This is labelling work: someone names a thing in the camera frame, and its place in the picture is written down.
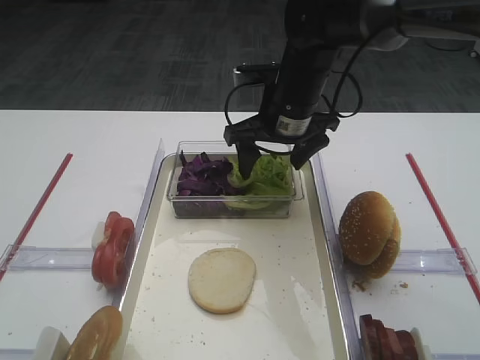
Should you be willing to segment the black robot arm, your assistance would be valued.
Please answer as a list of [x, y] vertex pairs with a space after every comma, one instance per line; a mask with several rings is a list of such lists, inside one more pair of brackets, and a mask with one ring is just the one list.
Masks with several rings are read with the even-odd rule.
[[247, 179], [260, 157], [259, 142], [291, 144], [295, 169], [329, 144], [337, 116], [316, 111], [338, 53], [369, 45], [396, 50], [403, 43], [399, 1], [288, 1], [284, 13], [286, 48], [276, 64], [242, 64], [234, 69], [235, 87], [263, 85], [259, 112], [225, 127], [235, 146], [239, 172]]

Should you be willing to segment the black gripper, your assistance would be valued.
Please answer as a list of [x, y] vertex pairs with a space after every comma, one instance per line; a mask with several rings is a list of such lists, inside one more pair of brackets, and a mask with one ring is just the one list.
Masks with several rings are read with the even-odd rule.
[[227, 125], [223, 137], [228, 146], [236, 144], [238, 170], [244, 180], [250, 178], [255, 163], [261, 157], [257, 142], [295, 145], [290, 163], [295, 170], [329, 142], [326, 131], [336, 131], [340, 120], [335, 115], [314, 113], [310, 118], [293, 119], [280, 115], [269, 119], [256, 114], [235, 124]]

